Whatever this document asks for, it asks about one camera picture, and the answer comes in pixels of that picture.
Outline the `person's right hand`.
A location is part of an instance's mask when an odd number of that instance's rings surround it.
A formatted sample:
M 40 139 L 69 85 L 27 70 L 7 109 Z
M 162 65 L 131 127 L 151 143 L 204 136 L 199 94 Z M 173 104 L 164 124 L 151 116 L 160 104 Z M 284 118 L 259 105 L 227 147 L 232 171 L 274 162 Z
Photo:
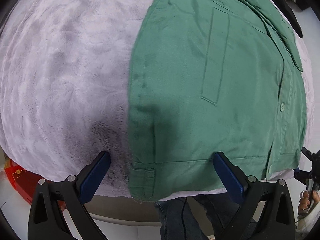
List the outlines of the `person's right hand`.
M 315 206 L 317 203 L 319 203 L 319 195 L 317 191 L 313 191 L 312 194 L 313 199 L 313 205 Z M 298 214 L 300 215 L 304 210 L 309 208 L 311 205 L 310 202 L 310 194 L 308 191 L 303 191 L 299 200 L 299 206 L 298 206 Z

